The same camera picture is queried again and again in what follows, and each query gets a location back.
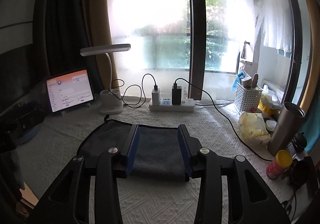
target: white basket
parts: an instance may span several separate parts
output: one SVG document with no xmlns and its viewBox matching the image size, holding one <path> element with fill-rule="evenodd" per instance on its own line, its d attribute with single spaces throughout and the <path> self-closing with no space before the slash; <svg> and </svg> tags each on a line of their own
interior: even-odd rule
<svg viewBox="0 0 320 224">
<path fill-rule="evenodd" d="M 258 108 L 262 89 L 256 87 L 255 89 L 245 89 L 239 83 L 237 84 L 235 107 L 240 113 L 241 111 L 248 111 L 252 108 Z"/>
</svg>

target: tablet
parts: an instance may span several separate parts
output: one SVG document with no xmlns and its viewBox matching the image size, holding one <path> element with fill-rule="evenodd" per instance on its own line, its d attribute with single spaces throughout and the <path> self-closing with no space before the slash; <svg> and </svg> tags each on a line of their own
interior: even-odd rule
<svg viewBox="0 0 320 224">
<path fill-rule="evenodd" d="M 47 79 L 47 94 L 53 113 L 94 100 L 86 69 L 50 77 Z"/>
</svg>

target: lamp base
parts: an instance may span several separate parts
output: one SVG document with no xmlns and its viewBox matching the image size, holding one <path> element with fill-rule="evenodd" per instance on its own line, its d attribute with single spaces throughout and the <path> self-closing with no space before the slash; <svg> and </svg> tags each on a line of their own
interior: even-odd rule
<svg viewBox="0 0 320 224">
<path fill-rule="evenodd" d="M 118 114 L 123 111 L 123 102 L 121 99 L 121 94 L 118 89 L 103 90 L 100 92 L 101 106 L 99 107 L 99 112 L 103 115 L 107 114 Z"/>
</svg>

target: stainless steel tumbler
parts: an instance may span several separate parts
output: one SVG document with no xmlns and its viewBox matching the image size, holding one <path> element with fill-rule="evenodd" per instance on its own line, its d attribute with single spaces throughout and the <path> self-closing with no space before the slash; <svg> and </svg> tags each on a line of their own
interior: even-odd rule
<svg viewBox="0 0 320 224">
<path fill-rule="evenodd" d="M 278 151 L 285 149 L 295 133 L 299 131 L 305 116 L 305 112 L 297 105 L 290 102 L 283 104 L 276 128 L 268 145 L 268 151 L 271 155 L 276 156 Z"/>
</svg>

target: power strip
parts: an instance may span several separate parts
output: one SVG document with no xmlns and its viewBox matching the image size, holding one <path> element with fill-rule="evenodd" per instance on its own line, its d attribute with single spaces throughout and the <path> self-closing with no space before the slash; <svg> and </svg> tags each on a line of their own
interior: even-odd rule
<svg viewBox="0 0 320 224">
<path fill-rule="evenodd" d="M 193 99 L 181 99 L 181 105 L 172 105 L 171 98 L 161 98 L 160 105 L 153 106 L 152 100 L 149 103 L 150 111 L 176 111 L 176 112 L 194 112 L 195 101 Z"/>
</svg>

